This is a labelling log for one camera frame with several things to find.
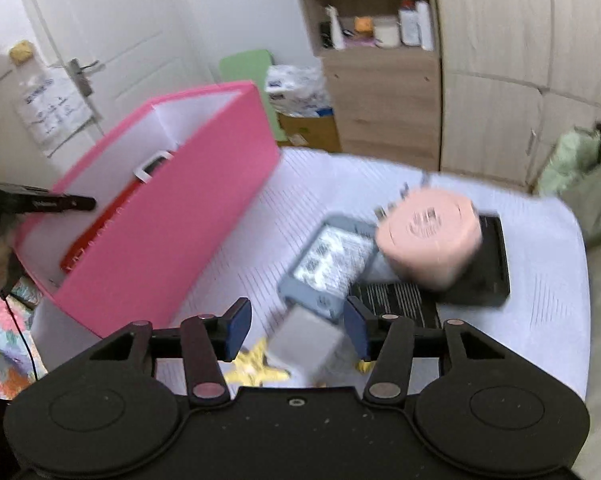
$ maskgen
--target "pink storage bin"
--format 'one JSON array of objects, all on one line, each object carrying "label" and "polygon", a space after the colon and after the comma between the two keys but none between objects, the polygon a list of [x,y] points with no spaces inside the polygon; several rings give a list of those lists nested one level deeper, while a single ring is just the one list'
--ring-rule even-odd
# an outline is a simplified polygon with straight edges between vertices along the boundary
[{"label": "pink storage bin", "polygon": [[[175,151],[71,274],[73,242],[159,151]],[[30,216],[16,253],[60,309],[99,336],[134,320],[169,326],[188,291],[279,160],[256,86],[193,89],[147,102],[56,184],[93,196],[91,213]]]}]

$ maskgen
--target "cabinet door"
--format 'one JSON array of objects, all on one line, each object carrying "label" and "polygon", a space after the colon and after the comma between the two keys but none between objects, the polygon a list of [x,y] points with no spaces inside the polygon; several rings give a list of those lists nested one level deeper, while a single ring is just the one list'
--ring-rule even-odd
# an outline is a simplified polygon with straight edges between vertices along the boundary
[{"label": "cabinet door", "polygon": [[421,49],[352,48],[323,60],[343,150],[427,170],[440,162],[440,62]]},{"label": "cabinet door", "polygon": [[549,86],[601,105],[601,0],[554,0]]},{"label": "cabinet door", "polygon": [[484,77],[445,77],[443,170],[524,184],[540,126],[542,95]]},{"label": "cabinet door", "polygon": [[547,86],[551,0],[438,0],[445,70]]},{"label": "cabinet door", "polygon": [[593,128],[601,121],[601,107],[553,93],[543,96],[538,143],[531,156],[527,183],[533,184],[554,151],[558,138],[574,126]]}]

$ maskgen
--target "door handle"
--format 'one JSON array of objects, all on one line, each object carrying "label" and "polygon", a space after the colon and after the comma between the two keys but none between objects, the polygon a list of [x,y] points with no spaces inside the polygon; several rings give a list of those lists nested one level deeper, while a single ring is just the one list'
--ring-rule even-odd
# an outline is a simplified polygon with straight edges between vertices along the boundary
[{"label": "door handle", "polygon": [[89,97],[91,94],[94,93],[94,89],[92,88],[89,79],[87,79],[87,76],[85,75],[85,70],[87,70],[88,68],[93,68],[99,63],[100,61],[96,60],[93,63],[90,63],[89,65],[81,66],[79,61],[76,58],[74,58],[71,61],[69,61],[67,65],[67,71],[69,73],[69,76],[74,80],[74,83],[76,83],[76,86],[78,87],[78,90],[83,95],[83,97]]},{"label": "door handle", "polygon": [[529,143],[527,144],[527,151],[525,152],[525,153],[527,153],[527,156],[531,155],[531,150],[534,148],[536,139],[538,139],[538,134],[532,128],[531,133],[529,134]]}]

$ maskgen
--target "white wall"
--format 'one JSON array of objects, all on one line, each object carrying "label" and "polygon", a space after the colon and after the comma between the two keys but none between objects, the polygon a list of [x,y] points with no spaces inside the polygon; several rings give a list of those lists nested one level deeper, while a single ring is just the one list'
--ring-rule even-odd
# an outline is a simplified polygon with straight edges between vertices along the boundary
[{"label": "white wall", "polygon": [[[36,42],[22,1],[0,0],[0,63],[21,40]],[[18,85],[13,71],[0,80],[0,180],[49,187],[60,176],[60,170],[38,150],[14,112],[12,102],[20,94]]]},{"label": "white wall", "polygon": [[218,61],[265,48],[276,63],[315,64],[298,0],[187,0],[213,73]]}]

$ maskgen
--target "black cable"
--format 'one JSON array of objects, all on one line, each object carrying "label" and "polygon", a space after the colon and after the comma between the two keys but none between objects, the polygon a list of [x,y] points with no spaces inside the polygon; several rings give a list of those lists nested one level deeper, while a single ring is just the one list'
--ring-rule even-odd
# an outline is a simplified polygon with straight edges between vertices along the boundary
[{"label": "black cable", "polygon": [[1,299],[3,301],[5,301],[5,305],[7,306],[7,311],[9,312],[9,315],[14,320],[14,325],[16,326],[16,329],[18,330],[18,333],[20,334],[21,339],[23,340],[24,347],[27,348],[27,353],[29,354],[29,359],[32,362],[32,370],[34,370],[34,379],[36,379],[36,381],[38,381],[38,372],[36,371],[36,362],[34,362],[34,355],[32,354],[32,351],[30,350],[29,345],[27,344],[27,340],[24,338],[23,331],[20,330],[20,327],[18,326],[18,322],[16,320],[16,316],[14,315],[14,313],[12,311],[12,308],[9,306],[9,303],[7,302],[7,296],[5,296],[3,298],[3,295],[0,294]]}]

